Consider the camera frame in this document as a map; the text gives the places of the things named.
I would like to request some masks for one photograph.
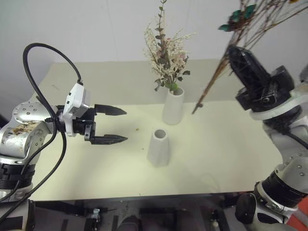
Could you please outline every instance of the floor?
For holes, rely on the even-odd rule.
[[[108,212],[103,214],[100,231],[114,231],[114,218],[118,217],[118,225],[131,215],[141,218],[139,211],[141,208],[170,208],[175,210],[189,211],[203,231],[217,231],[219,229],[211,225],[211,212],[215,209],[224,224],[220,230],[223,231],[244,231],[244,227],[235,216],[235,208],[231,207],[222,210],[219,206],[222,196],[168,196],[168,197],[148,197],[148,198],[126,198],[126,199],[97,199],[86,200],[84,205],[87,208],[107,207]],[[85,218],[74,217],[64,213],[36,209],[35,231],[83,231]]]

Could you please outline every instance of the green leaf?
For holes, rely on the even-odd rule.
[[[161,32],[163,30],[163,28],[158,27],[158,28],[155,28],[155,30]]]
[[[255,5],[250,5],[246,7],[245,13],[244,13],[244,17],[245,18],[250,18],[253,14],[254,14],[254,10],[256,8],[256,4]]]
[[[241,15],[241,10],[237,10],[232,13],[232,16],[240,16],[240,15]]]
[[[228,24],[221,25],[218,30],[229,31],[230,26]]]
[[[166,83],[165,87],[169,88],[170,91],[174,91],[174,90],[178,89],[178,85],[176,83],[171,83],[171,84]]]
[[[190,71],[184,71],[184,72],[183,72],[183,75],[185,75],[185,76],[189,76],[190,74],[191,74]]]

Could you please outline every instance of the white wall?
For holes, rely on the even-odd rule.
[[[192,59],[219,58],[230,33],[218,31],[238,0],[168,0],[167,36],[178,28],[198,32],[187,42]],[[0,113],[10,118],[13,107],[32,89],[23,71],[22,52],[31,42],[63,51],[74,62],[145,60],[143,31],[159,0],[1,0]],[[308,62],[308,14],[303,13],[270,31],[255,47],[268,70],[285,64],[298,76]],[[32,51],[33,76],[41,81],[53,62],[51,52]]]

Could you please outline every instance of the empty vase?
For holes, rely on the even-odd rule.
[[[158,129],[152,133],[147,159],[154,167],[168,165],[170,159],[169,137],[165,130]]]

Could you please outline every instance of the black cable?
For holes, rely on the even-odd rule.
[[[39,97],[43,100],[43,101],[46,101],[45,97],[42,95],[42,92],[40,92],[38,86],[36,85],[35,81],[33,80],[32,76],[31,76],[31,73],[30,73],[30,70],[29,70],[29,65],[28,65],[28,53],[29,51],[34,48],[34,47],[44,47],[44,48],[47,48],[49,50],[52,50],[56,53],[58,53],[59,55],[61,55],[71,66],[72,68],[75,70],[76,74],[77,74],[77,77],[78,77],[78,80],[77,80],[77,83],[81,84],[82,85],[82,80],[81,80],[81,75],[77,69],[77,67],[73,64],[73,62],[65,55],[63,54],[61,51],[59,51],[58,49],[55,49],[54,47],[52,46],[49,46],[47,44],[44,44],[44,43],[38,43],[38,42],[35,42],[35,43],[31,43],[29,44],[28,46],[26,46],[26,48],[24,49],[24,53],[23,53],[23,63],[24,63],[24,68],[25,68],[25,71],[26,71],[26,74],[28,76],[28,79],[32,85],[32,87],[34,88],[35,92],[39,95]]]
[[[37,184],[37,186],[35,188],[33,188],[31,191],[29,191],[21,200],[19,200],[11,209],[9,209],[1,218],[0,218],[0,223],[8,216],[10,215],[23,201],[25,201],[26,199],[28,199],[32,193],[34,193],[43,183],[46,182],[46,180],[56,171],[56,169],[58,168],[58,166],[60,165],[60,163],[62,162],[64,156],[65,156],[65,152],[66,152],[66,136],[65,136],[65,132],[63,131],[61,124],[58,120],[58,116],[56,115],[56,113],[53,111],[52,107],[50,106],[50,104],[48,103],[48,101],[45,99],[44,95],[42,94],[42,92],[39,90],[39,87],[37,86],[36,82],[34,81],[30,69],[29,69],[29,64],[28,64],[28,53],[29,51],[33,48],[33,47],[44,47],[47,49],[50,49],[56,53],[58,53],[59,55],[61,55],[69,64],[71,64],[72,68],[75,70],[78,80],[77,83],[82,85],[82,81],[81,81],[81,76],[79,71],[77,70],[76,66],[72,63],[72,61],[69,60],[68,57],[66,57],[61,51],[55,49],[52,46],[49,46],[47,44],[43,44],[43,43],[32,43],[29,44],[28,46],[26,46],[24,53],[23,53],[23,64],[24,64],[24,68],[25,68],[25,72],[26,75],[33,87],[33,89],[35,90],[35,92],[38,95],[38,100],[41,102],[41,104],[47,109],[48,113],[50,114],[51,118],[52,118],[52,123],[53,123],[53,133],[52,133],[52,137],[50,138],[50,140],[48,142],[46,142],[42,147],[40,147],[36,152],[33,153],[33,155],[25,162],[24,167],[21,171],[21,176],[24,175],[26,168],[28,167],[29,163],[31,162],[31,160],[33,158],[35,158],[36,155],[38,155],[44,148],[46,148],[54,139],[55,136],[57,134],[57,128],[60,130],[61,135],[62,135],[62,139],[63,139],[63,148],[62,148],[62,153],[61,156],[58,160],[58,162],[56,163],[56,165],[54,166],[54,168],[49,172],[49,174],[39,183]],[[12,196],[18,189],[19,185],[21,183],[21,180],[18,180],[15,188],[5,197],[0,199],[0,202],[9,198],[10,196]]]
[[[290,138],[292,138],[293,140],[295,140],[296,142],[300,143],[301,145],[303,145],[306,149],[308,149],[308,143],[306,143],[305,141],[303,141],[301,138],[299,138],[298,136],[287,132],[284,134],[285,136],[288,136]]]

